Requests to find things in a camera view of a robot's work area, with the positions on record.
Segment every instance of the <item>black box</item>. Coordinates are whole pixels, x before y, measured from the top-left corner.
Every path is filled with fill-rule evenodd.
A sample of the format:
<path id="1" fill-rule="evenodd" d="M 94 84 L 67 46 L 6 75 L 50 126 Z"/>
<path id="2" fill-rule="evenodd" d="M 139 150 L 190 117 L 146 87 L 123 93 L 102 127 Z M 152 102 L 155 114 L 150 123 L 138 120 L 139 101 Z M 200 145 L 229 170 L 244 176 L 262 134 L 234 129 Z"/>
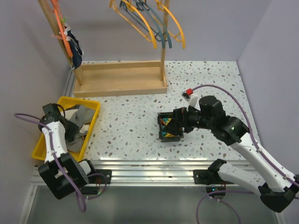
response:
<path id="1" fill-rule="evenodd" d="M 172 118 L 172 112 L 165 112 L 165 113 L 158 113 L 158 124 L 159 124 L 159 139 L 161 139 L 161 142 L 174 142 L 174 141 L 180 141 L 184 137 L 184 133 L 181 129 L 180 136 L 175 137 L 163 137 L 162 136 L 162 123 L 161 119 L 163 118 Z"/>

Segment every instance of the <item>wooden shelf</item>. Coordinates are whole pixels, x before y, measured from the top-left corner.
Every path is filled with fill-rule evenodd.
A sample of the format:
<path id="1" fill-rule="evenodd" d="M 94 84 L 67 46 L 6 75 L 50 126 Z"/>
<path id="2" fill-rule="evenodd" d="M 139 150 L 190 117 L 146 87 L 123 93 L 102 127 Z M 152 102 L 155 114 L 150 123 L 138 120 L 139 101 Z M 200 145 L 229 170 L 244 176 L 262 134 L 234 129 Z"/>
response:
<path id="1" fill-rule="evenodd" d="M 161 94 L 167 92 L 165 69 L 161 61 L 85 63 L 80 66 L 84 82 L 74 87 L 82 97 Z"/>

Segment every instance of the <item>speckled white surface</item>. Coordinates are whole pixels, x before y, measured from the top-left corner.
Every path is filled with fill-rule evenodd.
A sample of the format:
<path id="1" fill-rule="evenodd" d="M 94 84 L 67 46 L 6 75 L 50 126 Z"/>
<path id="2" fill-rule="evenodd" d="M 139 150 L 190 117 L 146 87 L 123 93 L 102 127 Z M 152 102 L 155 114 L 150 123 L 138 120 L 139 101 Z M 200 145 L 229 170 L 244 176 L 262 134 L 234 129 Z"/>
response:
<path id="1" fill-rule="evenodd" d="M 167 94 L 88 98 L 101 103 L 85 157 L 90 160 L 244 160 L 236 151 L 219 142 L 208 130 L 194 130 L 180 142 L 158 139 L 158 112 L 187 106 L 183 90 L 200 84 L 215 84 L 230 91 L 253 122 L 236 62 L 165 62 Z M 218 89 L 206 87 L 199 96 L 215 95 L 227 114 L 244 121 L 235 102 Z"/>

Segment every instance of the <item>wooden rack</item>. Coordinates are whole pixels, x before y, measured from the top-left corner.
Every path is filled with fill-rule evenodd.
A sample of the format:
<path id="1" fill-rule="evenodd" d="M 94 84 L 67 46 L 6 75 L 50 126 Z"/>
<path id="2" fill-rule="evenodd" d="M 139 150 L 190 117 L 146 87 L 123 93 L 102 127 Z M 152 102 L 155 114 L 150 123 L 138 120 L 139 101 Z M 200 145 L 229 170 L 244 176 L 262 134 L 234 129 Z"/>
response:
<path id="1" fill-rule="evenodd" d="M 59 35 L 59 27 L 49 0 L 38 0 L 54 35 Z M 170 0 L 164 0 L 169 8 Z M 168 12 L 164 10 L 164 24 L 168 26 Z M 71 59 L 62 40 L 58 42 L 71 65 Z M 76 83 L 73 94 L 78 98 L 100 96 L 122 96 L 159 94 L 167 92 L 165 75 L 165 49 L 160 61 L 136 61 L 117 63 L 83 63 L 74 70 Z"/>

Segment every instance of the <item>wooden pole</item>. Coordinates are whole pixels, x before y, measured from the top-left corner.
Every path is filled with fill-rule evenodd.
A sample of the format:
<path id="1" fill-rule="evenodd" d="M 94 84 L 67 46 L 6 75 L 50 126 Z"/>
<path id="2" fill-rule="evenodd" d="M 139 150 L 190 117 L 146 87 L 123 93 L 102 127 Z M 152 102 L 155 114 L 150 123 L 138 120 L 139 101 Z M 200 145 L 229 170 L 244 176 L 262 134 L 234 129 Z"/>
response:
<path id="1" fill-rule="evenodd" d="M 46 18 L 48 20 L 48 23 L 50 24 L 50 26 L 51 26 L 51 28 L 52 28 L 52 30 L 54 32 L 54 35 L 60 35 L 59 34 L 60 30 L 59 30 L 56 18 L 55 18 L 54 14 L 53 14 L 53 11 L 52 11 L 52 9 L 51 9 L 51 7 L 49 5 L 48 0 L 38 0 L 38 2 L 39 2 L 40 6 L 41 6 L 41 8 L 43 10 L 43 13 L 45 14 L 45 16 L 46 16 Z M 65 49 L 65 46 L 64 46 L 64 42 L 62 40 L 60 40 L 60 39 L 57 39 L 57 40 L 59 42 L 59 45 L 60 45 L 62 51 L 64 52 L 64 55 L 65 55 L 68 63 L 70 65 L 72 65 L 71 59 L 70 59 L 69 55 L 66 52 L 66 49 Z M 83 83 L 82 69 L 79 67 L 79 68 L 77 68 L 77 69 L 74 70 L 74 73 L 76 75 L 76 78 L 77 78 L 79 84 L 82 85 L 82 83 Z"/>
<path id="2" fill-rule="evenodd" d="M 170 2 L 170 0 L 165 0 L 164 1 L 165 7 L 169 8 L 169 2 Z M 165 24 L 165 26 L 167 28 L 168 27 L 168 12 L 166 12 L 166 11 L 164 11 L 163 23 Z M 165 52 L 166 52 L 166 48 L 162 49 L 162 52 L 161 52 L 161 65 L 160 65 L 161 81 L 163 81 L 163 79 L 164 79 Z"/>

